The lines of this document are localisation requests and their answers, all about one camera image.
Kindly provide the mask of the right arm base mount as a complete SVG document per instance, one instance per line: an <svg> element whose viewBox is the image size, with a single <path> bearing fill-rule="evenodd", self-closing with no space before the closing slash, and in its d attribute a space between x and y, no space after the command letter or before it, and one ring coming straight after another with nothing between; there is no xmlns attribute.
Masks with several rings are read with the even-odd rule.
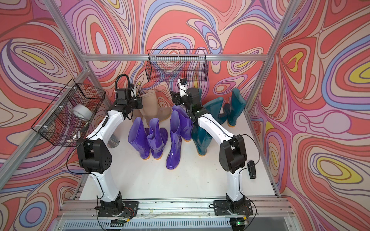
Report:
<svg viewBox="0 0 370 231"><path fill-rule="evenodd" d="M216 216L246 216L254 214L250 200L242 198L241 200L232 203L229 200L214 200L209 205L209 208L214 210Z"/></svg>

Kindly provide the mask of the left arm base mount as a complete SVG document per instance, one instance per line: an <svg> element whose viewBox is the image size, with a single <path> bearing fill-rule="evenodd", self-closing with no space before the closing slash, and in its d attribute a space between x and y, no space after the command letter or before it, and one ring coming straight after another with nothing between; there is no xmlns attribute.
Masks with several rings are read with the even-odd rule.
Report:
<svg viewBox="0 0 370 231"><path fill-rule="evenodd" d="M96 206L95 210L98 212L98 217L133 218L137 216L138 206L138 201L109 202L104 204L103 201L100 201L100 206Z"/></svg>

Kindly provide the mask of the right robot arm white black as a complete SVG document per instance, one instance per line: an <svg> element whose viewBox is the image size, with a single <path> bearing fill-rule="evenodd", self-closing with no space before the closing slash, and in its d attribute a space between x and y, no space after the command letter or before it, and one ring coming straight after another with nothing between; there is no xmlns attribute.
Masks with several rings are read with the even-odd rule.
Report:
<svg viewBox="0 0 370 231"><path fill-rule="evenodd" d="M228 209L234 213L244 205L246 200L241 193L239 180L239 173L247 161L244 138L241 135L232 134L213 118L201 103L199 89L187 89L185 86L179 89L179 92L170 92L172 102L175 105L183 105L191 121L209 133L220 146L219 163L227 172L226 202Z"/></svg>

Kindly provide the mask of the purple rain boot front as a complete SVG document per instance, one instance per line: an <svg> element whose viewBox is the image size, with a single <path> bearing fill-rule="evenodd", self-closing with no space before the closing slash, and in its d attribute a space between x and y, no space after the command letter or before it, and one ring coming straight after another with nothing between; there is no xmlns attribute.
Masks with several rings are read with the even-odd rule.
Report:
<svg viewBox="0 0 370 231"><path fill-rule="evenodd" d="M170 119L171 149L166 159L167 169L175 169L181 159L181 124L179 113L173 111Z"/></svg>

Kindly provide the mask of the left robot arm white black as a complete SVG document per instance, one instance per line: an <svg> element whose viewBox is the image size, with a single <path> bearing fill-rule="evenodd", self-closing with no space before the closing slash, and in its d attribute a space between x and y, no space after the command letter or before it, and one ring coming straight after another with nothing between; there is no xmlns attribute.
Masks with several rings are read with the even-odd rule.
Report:
<svg viewBox="0 0 370 231"><path fill-rule="evenodd" d="M112 155L108 142L116 128L125 120L133 118L133 111L143 107L134 84L128 75L120 74L114 84L116 99L108 110L108 115L86 138L80 138L76 145L79 165L91 175L100 189L97 210L117 216L124 210L120 191L117 189L111 171Z"/></svg>

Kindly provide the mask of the beige rain boot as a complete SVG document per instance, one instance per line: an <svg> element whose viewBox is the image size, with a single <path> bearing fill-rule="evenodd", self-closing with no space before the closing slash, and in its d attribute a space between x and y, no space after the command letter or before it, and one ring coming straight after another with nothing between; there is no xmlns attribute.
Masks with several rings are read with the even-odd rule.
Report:
<svg viewBox="0 0 370 231"><path fill-rule="evenodd" d="M158 110L158 119L160 122L166 120L171 116L172 108L171 107L160 107Z"/></svg>
<svg viewBox="0 0 370 231"><path fill-rule="evenodd" d="M147 125L149 125L150 120L154 118L163 120L155 91L149 90L141 97L143 108L134 110L133 120L135 120L137 117L144 118Z"/></svg>

